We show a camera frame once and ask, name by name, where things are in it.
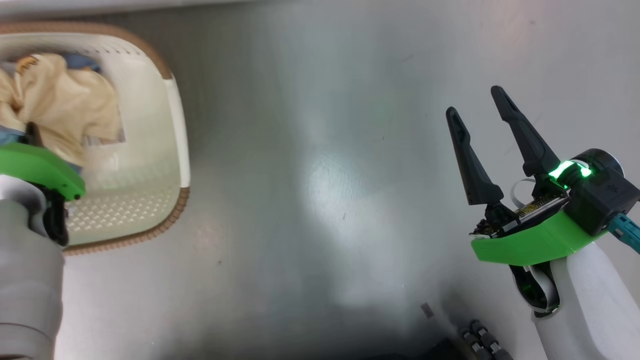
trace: blue cloth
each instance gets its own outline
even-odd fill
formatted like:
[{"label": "blue cloth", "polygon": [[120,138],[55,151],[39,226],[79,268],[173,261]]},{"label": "blue cloth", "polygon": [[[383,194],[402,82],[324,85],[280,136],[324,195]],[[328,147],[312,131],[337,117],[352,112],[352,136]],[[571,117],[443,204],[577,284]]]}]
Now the blue cloth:
[{"label": "blue cloth", "polygon": [[[4,127],[4,126],[0,125],[0,146],[6,145],[6,144],[12,143],[12,142],[18,142],[18,140],[20,140],[20,136],[22,136],[22,135],[24,135],[24,133],[22,131],[15,130],[15,129],[9,129],[8,127]],[[79,167],[76,164],[71,164],[68,161],[66,161],[66,163],[72,169],[74,169],[74,171],[77,172],[78,174],[80,174],[80,171],[82,171],[82,167]]]},{"label": "blue cloth", "polygon": [[67,62],[68,69],[82,70],[89,68],[95,72],[100,72],[100,65],[88,56],[72,53],[60,54]]}]

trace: laundry basket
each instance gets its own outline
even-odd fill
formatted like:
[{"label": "laundry basket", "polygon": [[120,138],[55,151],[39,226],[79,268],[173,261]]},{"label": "laundry basket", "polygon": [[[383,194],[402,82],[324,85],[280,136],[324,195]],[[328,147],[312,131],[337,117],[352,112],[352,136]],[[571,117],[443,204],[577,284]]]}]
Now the laundry basket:
[{"label": "laundry basket", "polygon": [[67,204],[65,254],[138,243],[169,229],[189,197],[189,154],[180,94],[162,58],[114,26],[0,24],[0,60],[32,53],[93,58],[120,105],[123,141],[86,147],[86,196]]}]

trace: clothing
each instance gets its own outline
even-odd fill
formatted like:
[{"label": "clothing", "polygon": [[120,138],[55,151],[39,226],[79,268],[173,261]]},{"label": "clothing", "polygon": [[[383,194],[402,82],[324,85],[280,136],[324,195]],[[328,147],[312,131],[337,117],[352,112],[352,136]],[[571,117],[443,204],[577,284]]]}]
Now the clothing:
[{"label": "clothing", "polygon": [[46,148],[79,167],[85,136],[115,141],[121,129],[109,82],[94,71],[67,69],[57,54],[20,59],[13,79],[0,69],[0,126],[24,132],[28,122],[38,125]]},{"label": "clothing", "polygon": [[88,56],[72,53],[63,53],[60,56],[65,59],[68,69],[100,72],[100,65]]}]

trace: floor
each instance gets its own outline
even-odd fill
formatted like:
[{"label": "floor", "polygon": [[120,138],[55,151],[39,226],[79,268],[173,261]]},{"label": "floor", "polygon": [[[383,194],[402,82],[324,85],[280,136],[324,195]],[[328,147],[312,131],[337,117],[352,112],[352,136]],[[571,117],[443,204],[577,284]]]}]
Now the floor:
[{"label": "floor", "polygon": [[[639,6],[266,1],[91,18],[168,60],[193,181],[166,234],[67,259],[56,358],[412,356],[477,317],[518,360],[544,359],[508,268],[469,246],[483,209],[465,201],[444,111],[506,192],[524,176],[496,84],[561,158],[601,147],[640,183]],[[640,300],[638,257],[600,243]]]}]

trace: basket rim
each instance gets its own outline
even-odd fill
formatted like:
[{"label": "basket rim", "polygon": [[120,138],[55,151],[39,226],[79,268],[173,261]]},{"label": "basket rim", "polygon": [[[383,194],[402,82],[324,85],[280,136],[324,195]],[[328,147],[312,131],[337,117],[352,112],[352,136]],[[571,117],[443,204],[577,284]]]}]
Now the basket rim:
[{"label": "basket rim", "polygon": [[[173,80],[173,74],[167,66],[163,58],[149,43],[144,41],[138,35],[131,33],[123,28],[113,25],[98,24],[93,22],[71,22],[71,21],[34,21],[34,22],[13,22],[0,24],[0,35],[26,34],[26,33],[82,33],[93,35],[107,35],[125,40],[142,50],[142,52],[151,59],[158,69],[160,75],[165,80]],[[173,224],[180,218],[184,211],[187,200],[189,199],[190,187],[181,187],[178,199],[169,215],[156,226],[139,233],[121,236],[118,238],[95,241],[91,243],[83,243],[77,245],[69,245],[63,249],[65,256],[75,256],[80,254],[89,254],[92,252],[100,252],[104,250],[117,249],[141,243],[146,240],[155,238],[156,236],[169,230]]]},{"label": "basket rim", "polygon": [[80,33],[92,35],[107,35],[117,37],[138,47],[151,62],[154,63],[163,79],[173,79],[173,74],[158,52],[138,35],[113,25],[95,22],[75,21],[33,21],[9,22],[0,24],[0,35],[26,33]]}]

